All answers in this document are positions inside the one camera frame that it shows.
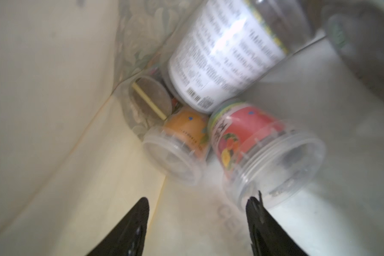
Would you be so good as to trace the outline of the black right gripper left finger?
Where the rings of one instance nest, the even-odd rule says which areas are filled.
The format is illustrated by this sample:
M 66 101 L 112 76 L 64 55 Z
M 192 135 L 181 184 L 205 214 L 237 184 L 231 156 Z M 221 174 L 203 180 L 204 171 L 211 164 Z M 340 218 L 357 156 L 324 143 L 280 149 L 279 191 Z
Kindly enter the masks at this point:
M 142 256 L 149 210 L 148 199 L 142 197 L 88 255 Z

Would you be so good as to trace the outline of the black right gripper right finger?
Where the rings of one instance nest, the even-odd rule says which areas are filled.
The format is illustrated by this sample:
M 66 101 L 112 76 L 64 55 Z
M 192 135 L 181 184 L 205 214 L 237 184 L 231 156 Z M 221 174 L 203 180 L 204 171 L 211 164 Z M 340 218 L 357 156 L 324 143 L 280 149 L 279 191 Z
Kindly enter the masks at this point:
M 255 256 L 307 256 L 307 253 L 286 233 L 265 209 L 262 195 L 251 196 L 245 212 L 251 248 Z

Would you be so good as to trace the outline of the yellow stripe lid jar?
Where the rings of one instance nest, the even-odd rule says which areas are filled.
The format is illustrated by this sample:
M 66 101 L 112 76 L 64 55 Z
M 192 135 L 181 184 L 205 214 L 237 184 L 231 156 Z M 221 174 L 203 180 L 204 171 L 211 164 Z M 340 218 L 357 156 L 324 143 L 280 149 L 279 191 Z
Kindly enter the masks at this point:
M 175 110 L 172 94 L 161 80 L 151 76 L 134 79 L 129 96 L 141 116 L 151 121 L 165 121 Z

